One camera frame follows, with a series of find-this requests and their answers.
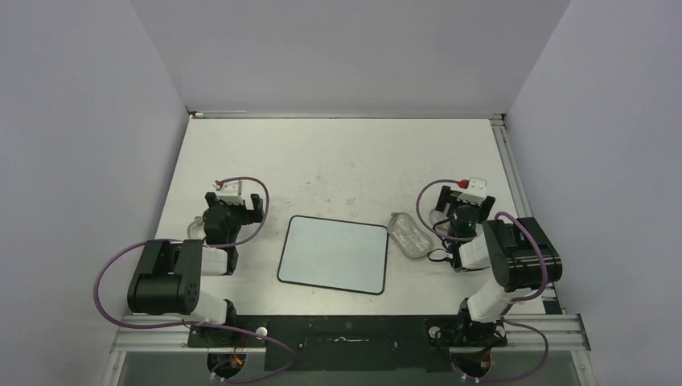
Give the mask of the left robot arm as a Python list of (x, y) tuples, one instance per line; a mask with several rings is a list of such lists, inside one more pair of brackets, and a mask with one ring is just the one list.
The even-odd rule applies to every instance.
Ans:
[(222, 347), (239, 338), (236, 308), (200, 288), (203, 277), (229, 276), (236, 270), (239, 253), (234, 245), (240, 230), (261, 224), (263, 199), (251, 194), (251, 207), (242, 196), (208, 192), (203, 212), (203, 235), (183, 241), (151, 240), (142, 254), (127, 292), (134, 313), (173, 314), (185, 321), (207, 322), (208, 335)]

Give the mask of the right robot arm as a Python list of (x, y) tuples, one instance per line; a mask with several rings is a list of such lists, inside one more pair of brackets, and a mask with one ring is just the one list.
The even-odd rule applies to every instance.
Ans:
[(491, 214), (495, 198), (475, 191), (471, 180), (444, 186), (435, 210), (443, 220), (432, 229), (439, 236), (442, 261), (456, 273), (488, 269), (492, 278), (460, 305), (453, 322), (435, 328), (434, 340), (460, 347), (483, 347), (504, 341), (502, 318), (511, 307), (538, 298), (561, 278), (556, 248), (533, 217)]

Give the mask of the white whiteboard black frame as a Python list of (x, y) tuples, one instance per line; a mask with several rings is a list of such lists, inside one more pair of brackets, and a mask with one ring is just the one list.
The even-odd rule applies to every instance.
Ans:
[(384, 225), (292, 216), (277, 269), (280, 282), (381, 295), (388, 263)]

